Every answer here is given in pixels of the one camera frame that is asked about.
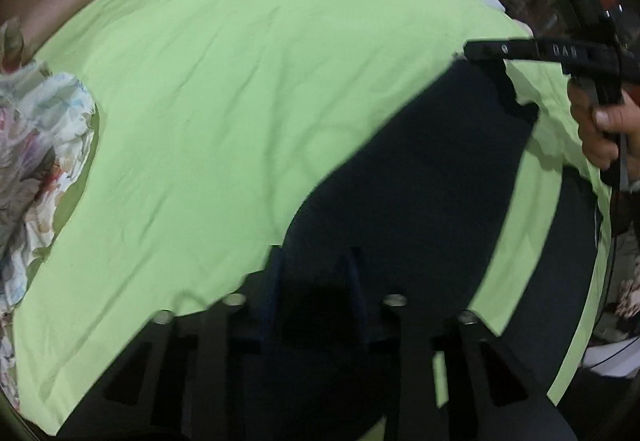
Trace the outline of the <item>person's right hand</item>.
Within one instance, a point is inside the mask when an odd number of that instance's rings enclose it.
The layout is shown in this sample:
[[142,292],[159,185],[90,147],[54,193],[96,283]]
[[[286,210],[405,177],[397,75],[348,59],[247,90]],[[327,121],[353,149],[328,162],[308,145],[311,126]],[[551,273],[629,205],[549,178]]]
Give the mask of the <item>person's right hand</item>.
[[639,131],[640,109],[639,88],[632,87],[631,92],[622,91],[622,105],[596,108],[590,97],[573,80],[567,85],[570,99],[570,114],[578,125],[578,136],[582,141],[582,152],[593,166],[606,170],[617,160],[618,146],[606,135],[625,135],[627,137],[627,169],[631,181],[639,179]]

